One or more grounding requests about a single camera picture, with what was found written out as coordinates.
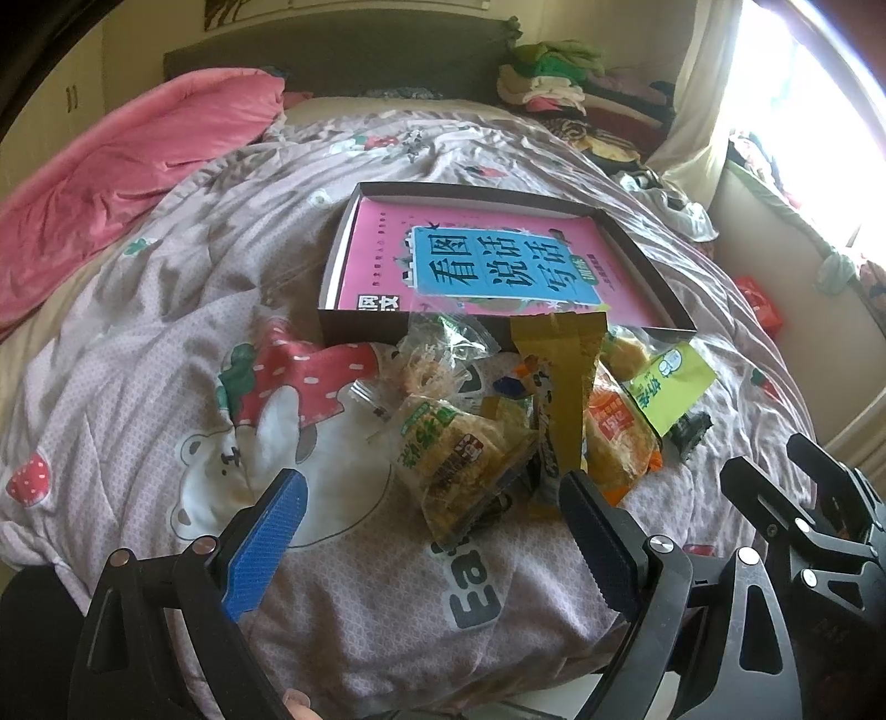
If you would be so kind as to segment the person's left hand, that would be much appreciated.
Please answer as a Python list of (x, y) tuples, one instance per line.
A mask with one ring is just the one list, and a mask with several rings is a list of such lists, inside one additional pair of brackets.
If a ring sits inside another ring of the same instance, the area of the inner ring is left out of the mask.
[(317, 718), (317, 714), (312, 711), (310, 698), (305, 693), (298, 692), (294, 688), (287, 688), (282, 701), (293, 720), (312, 720)]

